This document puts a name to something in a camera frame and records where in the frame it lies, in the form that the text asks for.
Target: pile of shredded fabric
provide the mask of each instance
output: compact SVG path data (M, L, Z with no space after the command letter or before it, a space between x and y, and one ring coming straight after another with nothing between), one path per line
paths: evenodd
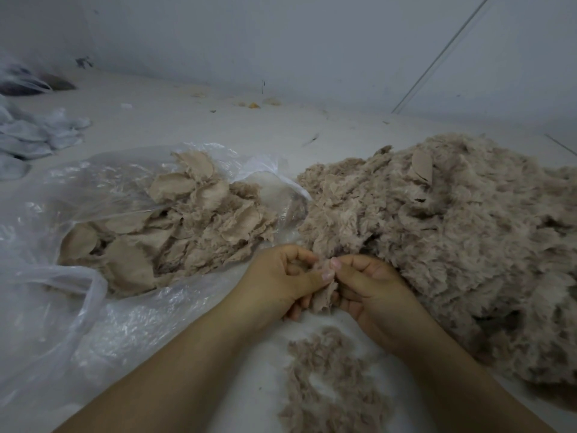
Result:
M258 185L228 183L203 152L172 155L182 171L148 189L166 208L76 224L59 263L97 269L109 291L133 296L242 261L272 241L276 214L261 205Z
M377 433L392 416L392 401L367 374L370 362L353 356L353 343L338 328L324 327L310 340L289 342L288 404L279 413L287 433ZM312 375L336 398L319 392Z
M531 383L577 383L577 168L444 134L298 181L316 254L386 260L474 355Z

